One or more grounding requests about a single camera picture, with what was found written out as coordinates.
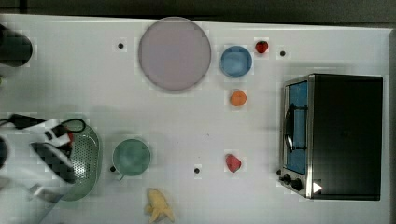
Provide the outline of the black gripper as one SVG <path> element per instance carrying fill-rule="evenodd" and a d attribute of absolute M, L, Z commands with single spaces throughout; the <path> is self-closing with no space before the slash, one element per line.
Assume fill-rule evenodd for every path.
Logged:
<path fill-rule="evenodd" d="M 70 132 L 62 124 L 52 127 L 44 131 L 46 142 L 55 148 L 59 149 L 65 156 L 70 156 L 73 147 L 68 145 L 69 138 L 67 132 Z"/>

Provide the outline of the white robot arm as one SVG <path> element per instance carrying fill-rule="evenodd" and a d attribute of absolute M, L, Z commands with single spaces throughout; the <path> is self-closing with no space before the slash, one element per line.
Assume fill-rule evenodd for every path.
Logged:
<path fill-rule="evenodd" d="M 1 127 L 1 177 L 56 203 L 76 182 L 71 139 L 57 119 L 12 116 Z"/>

